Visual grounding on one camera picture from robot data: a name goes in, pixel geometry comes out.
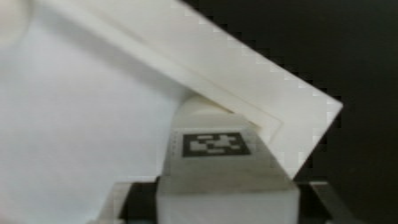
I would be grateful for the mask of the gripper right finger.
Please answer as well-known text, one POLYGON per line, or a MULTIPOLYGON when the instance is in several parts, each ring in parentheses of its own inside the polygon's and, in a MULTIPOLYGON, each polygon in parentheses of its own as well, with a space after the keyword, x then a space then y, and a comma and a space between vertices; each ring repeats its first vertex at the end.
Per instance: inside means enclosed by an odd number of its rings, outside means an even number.
POLYGON ((325 181, 298 182, 298 224, 359 224, 359 219, 325 181))

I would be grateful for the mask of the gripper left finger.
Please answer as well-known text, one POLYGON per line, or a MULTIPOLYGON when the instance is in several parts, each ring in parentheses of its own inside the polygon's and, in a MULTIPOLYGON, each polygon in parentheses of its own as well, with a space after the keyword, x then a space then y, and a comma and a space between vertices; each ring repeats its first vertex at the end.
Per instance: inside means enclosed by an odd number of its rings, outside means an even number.
POLYGON ((155 182, 117 183, 94 224, 158 224, 155 193, 155 182))

